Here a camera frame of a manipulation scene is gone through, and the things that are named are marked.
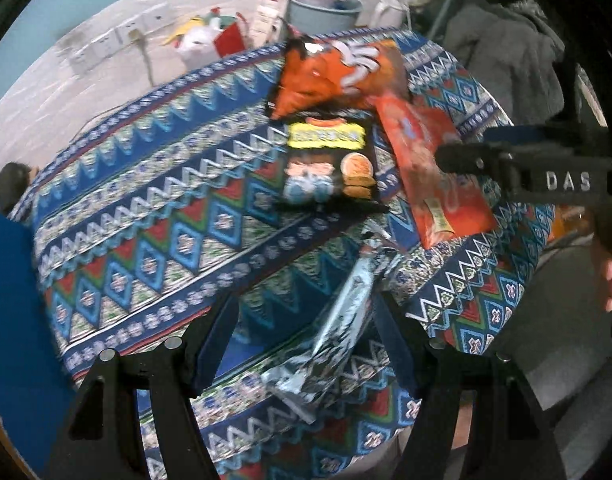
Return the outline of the person's right hand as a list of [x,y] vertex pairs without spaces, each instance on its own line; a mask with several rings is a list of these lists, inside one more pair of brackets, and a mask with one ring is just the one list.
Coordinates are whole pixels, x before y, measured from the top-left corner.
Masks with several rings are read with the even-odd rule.
[[592,239],[592,262],[596,277],[600,304],[606,312],[612,312],[612,249],[606,249],[597,235]]

